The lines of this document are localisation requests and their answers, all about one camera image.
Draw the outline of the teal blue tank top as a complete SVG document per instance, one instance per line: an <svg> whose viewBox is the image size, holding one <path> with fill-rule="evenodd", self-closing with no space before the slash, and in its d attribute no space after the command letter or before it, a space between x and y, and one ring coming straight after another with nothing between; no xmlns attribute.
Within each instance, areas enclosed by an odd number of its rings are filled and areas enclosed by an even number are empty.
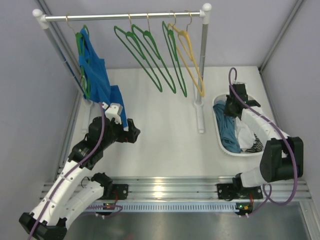
<svg viewBox="0 0 320 240"><path fill-rule="evenodd" d="M215 113L220 141L227 151L240 154L241 148L235 135L235 121L232 117L225 115L225 106L226 102L219 100L212 107Z"/></svg>

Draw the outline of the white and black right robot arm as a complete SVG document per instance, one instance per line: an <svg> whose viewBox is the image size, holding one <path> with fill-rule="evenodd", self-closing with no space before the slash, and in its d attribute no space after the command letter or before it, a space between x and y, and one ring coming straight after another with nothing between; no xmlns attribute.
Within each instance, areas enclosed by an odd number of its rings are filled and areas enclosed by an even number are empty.
<svg viewBox="0 0 320 240"><path fill-rule="evenodd" d="M261 105L250 100L245 84L231 84L226 96L224 114L239 118L258 137L263 153L258 167L238 173L233 179L233 192L246 198L252 188L267 183L294 180L304 173L304 143L300 137L291 137L271 121Z"/></svg>

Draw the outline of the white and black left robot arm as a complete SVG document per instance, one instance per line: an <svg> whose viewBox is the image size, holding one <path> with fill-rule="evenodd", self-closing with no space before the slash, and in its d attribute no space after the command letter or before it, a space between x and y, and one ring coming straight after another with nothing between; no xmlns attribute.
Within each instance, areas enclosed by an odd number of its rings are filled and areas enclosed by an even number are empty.
<svg viewBox="0 0 320 240"><path fill-rule="evenodd" d="M134 121L127 120L128 129L115 119L98 116L88 127L85 137L71 150L63 170L30 212L24 212L19 223L36 240L62 240L73 221L96 200L118 200L120 191L103 172L95 173L78 194L74 191L103 158L104 151L113 143L134 144L140 134Z"/></svg>

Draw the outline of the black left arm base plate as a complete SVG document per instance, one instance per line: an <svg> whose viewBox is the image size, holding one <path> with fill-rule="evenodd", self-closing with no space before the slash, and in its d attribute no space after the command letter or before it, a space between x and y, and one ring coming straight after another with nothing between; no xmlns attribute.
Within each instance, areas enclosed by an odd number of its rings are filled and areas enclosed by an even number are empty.
<svg viewBox="0 0 320 240"><path fill-rule="evenodd" d="M126 200L129 194L128 184L113 184L111 193L109 195L110 200Z"/></svg>

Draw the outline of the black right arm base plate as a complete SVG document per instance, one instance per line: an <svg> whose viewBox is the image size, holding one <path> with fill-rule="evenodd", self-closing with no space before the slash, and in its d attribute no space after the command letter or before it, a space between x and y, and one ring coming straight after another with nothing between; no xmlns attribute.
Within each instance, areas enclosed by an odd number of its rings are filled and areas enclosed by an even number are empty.
<svg viewBox="0 0 320 240"><path fill-rule="evenodd" d="M232 183L218 183L217 194L219 200L254 200L263 199L263 193L260 186L236 189Z"/></svg>

